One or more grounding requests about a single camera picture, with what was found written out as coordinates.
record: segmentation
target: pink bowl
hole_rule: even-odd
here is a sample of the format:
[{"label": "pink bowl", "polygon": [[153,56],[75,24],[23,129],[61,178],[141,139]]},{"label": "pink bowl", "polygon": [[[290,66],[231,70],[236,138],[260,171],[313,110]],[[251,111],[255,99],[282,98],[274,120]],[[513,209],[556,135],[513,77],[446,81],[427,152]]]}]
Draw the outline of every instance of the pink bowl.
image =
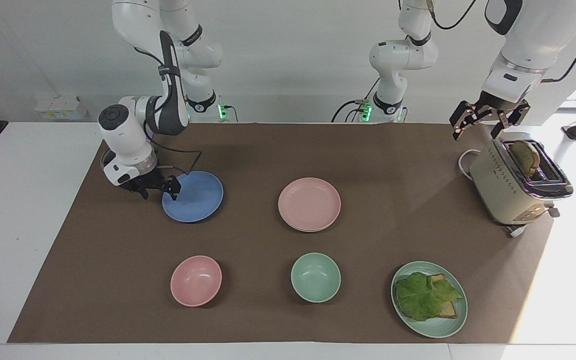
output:
[{"label": "pink bowl", "polygon": [[204,255],[188,257],[170,278],[174,300],[184,306],[201,306],[213,300],[222,286],[222,269],[217,261]]},{"label": "pink bowl", "polygon": [[329,182],[304,177],[283,189],[278,207],[286,224],[300,231],[315,232],[335,222],[341,211],[341,198]]}]

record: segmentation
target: blue plate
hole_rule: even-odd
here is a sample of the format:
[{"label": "blue plate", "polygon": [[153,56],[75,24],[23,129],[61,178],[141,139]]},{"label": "blue plate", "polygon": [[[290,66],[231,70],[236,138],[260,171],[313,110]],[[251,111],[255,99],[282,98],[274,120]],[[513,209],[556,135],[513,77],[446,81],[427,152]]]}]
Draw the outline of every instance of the blue plate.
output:
[{"label": "blue plate", "polygon": [[173,200],[164,193],[161,204],[167,216],[181,223],[196,223],[211,216],[224,199],[224,187],[217,176],[206,171],[192,171],[176,177],[181,191]]}]

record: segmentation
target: toast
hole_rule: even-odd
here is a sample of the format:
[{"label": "toast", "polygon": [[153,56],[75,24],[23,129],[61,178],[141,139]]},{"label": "toast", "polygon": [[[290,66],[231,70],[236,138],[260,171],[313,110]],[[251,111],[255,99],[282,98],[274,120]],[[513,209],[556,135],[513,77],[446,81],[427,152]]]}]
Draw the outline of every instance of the toast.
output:
[{"label": "toast", "polygon": [[519,166],[522,173],[528,176],[528,178],[535,175],[541,158],[533,144],[523,140],[515,141],[510,145],[510,152],[514,155],[517,166]]},{"label": "toast", "polygon": [[[436,273],[430,275],[430,281],[433,283],[438,280],[446,280],[446,276],[443,273]],[[438,318],[443,319],[457,319],[457,311],[455,310],[455,305],[452,301],[444,301],[441,303],[441,312],[437,315]]]}]

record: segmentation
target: brown tabletop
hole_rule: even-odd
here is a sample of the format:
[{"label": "brown tabletop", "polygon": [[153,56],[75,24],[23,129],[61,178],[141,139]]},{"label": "brown tabletop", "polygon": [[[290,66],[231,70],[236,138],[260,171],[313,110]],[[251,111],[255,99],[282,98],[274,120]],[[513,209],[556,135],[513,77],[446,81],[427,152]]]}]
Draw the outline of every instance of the brown tabletop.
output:
[{"label": "brown tabletop", "polygon": [[[178,223],[161,194],[112,186],[91,164],[8,339],[13,343],[506,343],[514,330],[552,225],[543,217],[517,239],[493,223],[473,183],[457,168],[488,128],[454,141],[448,125],[192,123],[167,146],[200,149],[196,170],[216,175],[221,207],[199,223]],[[160,163],[193,156],[159,151]],[[277,210],[297,178],[330,182],[342,199],[336,222],[302,233]],[[338,294],[308,303],[290,269],[304,253],[325,253],[342,272]],[[208,255],[222,287],[189,308],[170,294],[182,260]],[[468,319],[446,339],[422,337],[399,319],[394,272],[415,260],[452,272],[468,297]]]}]

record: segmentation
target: lettuce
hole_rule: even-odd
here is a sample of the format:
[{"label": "lettuce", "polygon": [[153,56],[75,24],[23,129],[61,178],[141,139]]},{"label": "lettuce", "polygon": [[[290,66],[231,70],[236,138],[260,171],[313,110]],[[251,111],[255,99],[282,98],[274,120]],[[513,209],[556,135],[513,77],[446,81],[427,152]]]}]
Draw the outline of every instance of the lettuce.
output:
[{"label": "lettuce", "polygon": [[430,276],[421,272],[414,272],[399,280],[396,291],[397,302],[404,315],[420,322],[439,315],[444,301],[462,298],[448,281],[432,282]]}]

